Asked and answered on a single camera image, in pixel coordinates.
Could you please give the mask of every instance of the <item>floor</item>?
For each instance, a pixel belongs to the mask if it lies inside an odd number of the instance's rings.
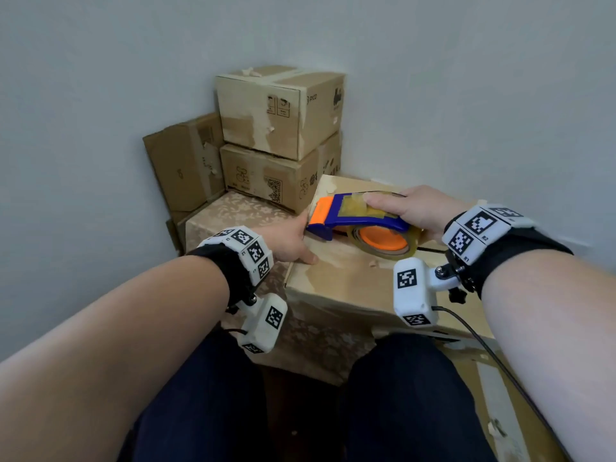
[[[340,461],[339,389],[278,368],[260,366],[270,433],[282,462]]]

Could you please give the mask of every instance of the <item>jeans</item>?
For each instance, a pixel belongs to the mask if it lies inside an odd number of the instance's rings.
[[[349,462],[496,462],[473,396],[426,337],[379,340],[339,406]],[[142,413],[130,446],[135,462],[276,460],[261,373],[235,338],[208,334]]]

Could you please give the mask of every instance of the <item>white wall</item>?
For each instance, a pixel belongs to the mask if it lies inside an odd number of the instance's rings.
[[[141,137],[212,77],[349,73],[343,170],[616,224],[612,0],[0,0],[0,358],[174,256]]]

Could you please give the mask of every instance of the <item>tape roll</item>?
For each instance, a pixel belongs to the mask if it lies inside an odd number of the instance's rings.
[[[411,226],[406,232],[397,232],[376,225],[349,225],[347,236],[359,249],[392,261],[411,257],[417,251],[421,229]]]

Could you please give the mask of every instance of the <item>hand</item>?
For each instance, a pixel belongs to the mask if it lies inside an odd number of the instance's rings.
[[[300,259],[306,264],[314,264],[319,258],[308,249],[303,240],[307,222],[308,209],[298,217],[253,230],[263,237],[267,248],[272,250],[278,261],[291,262]]]
[[[424,229],[420,244],[427,240],[440,241],[445,225],[460,212],[472,207],[431,186],[421,185],[401,192],[405,197],[382,193],[366,193],[367,205],[386,210],[402,217],[406,222]]]

